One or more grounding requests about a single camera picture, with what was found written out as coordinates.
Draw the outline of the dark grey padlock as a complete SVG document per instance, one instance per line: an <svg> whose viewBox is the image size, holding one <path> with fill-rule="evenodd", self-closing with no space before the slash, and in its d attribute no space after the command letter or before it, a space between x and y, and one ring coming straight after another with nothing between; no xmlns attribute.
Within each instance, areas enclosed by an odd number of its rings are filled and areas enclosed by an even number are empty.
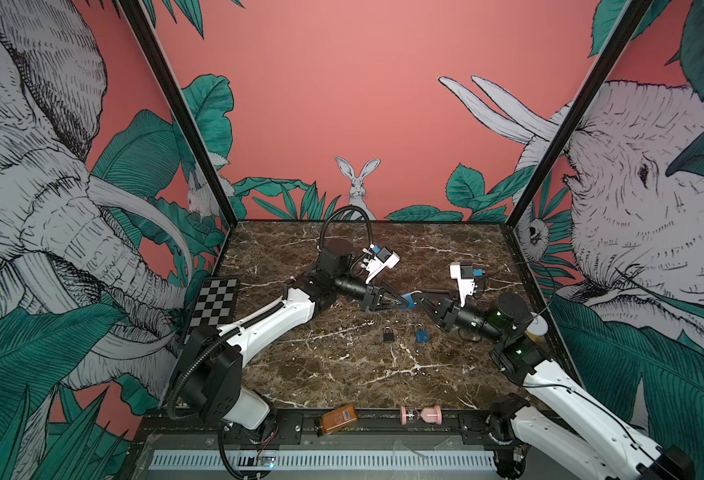
<svg viewBox="0 0 704 480"><path fill-rule="evenodd" d="M396 331L393 327L387 326L383 329L383 342L394 343L396 340Z"/></svg>

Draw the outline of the blue padlock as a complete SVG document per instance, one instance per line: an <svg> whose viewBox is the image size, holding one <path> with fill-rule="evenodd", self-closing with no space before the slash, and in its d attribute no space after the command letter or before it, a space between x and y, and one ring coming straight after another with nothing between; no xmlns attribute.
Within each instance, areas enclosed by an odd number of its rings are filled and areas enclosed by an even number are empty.
<svg viewBox="0 0 704 480"><path fill-rule="evenodd" d="M418 345L427 344L430 342L430 335L423 324L417 324L415 327L415 339Z"/></svg>
<svg viewBox="0 0 704 480"><path fill-rule="evenodd" d="M406 293L402 296L403 300L405 301L405 305L403 306L404 310L410 310L413 309L417 306L414 298L413 298L414 292L409 292Z"/></svg>

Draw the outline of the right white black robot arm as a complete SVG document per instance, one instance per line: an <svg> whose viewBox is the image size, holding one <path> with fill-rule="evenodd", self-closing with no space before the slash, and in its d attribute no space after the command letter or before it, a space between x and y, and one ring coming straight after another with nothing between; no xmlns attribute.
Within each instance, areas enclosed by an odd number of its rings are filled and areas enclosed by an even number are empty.
<svg viewBox="0 0 704 480"><path fill-rule="evenodd" d="M688 454L661 446L620 419L529 337L535 315L522 296L505 293L488 310L443 291L414 292L411 298L442 330L456 327L491 340L491 358L506 378L566 423L560 426L509 394L493 404L486 419L485 431L497 444L533 446L580 479L695 478Z"/></svg>

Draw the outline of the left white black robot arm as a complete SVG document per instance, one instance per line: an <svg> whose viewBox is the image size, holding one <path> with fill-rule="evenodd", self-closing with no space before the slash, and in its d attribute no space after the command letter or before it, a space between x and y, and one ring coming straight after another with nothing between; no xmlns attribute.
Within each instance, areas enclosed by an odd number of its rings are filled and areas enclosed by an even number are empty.
<svg viewBox="0 0 704 480"><path fill-rule="evenodd" d="M364 311L407 307L397 290L374 282L399 263L399 255L388 248L372 244L356 256L349 241L331 239L273 302L232 323L198 326L171 376L167 417L198 417L211 427L234 423L251 431L264 428L273 409L242 386L248 363L287 332L328 310L340 296L358 301Z"/></svg>

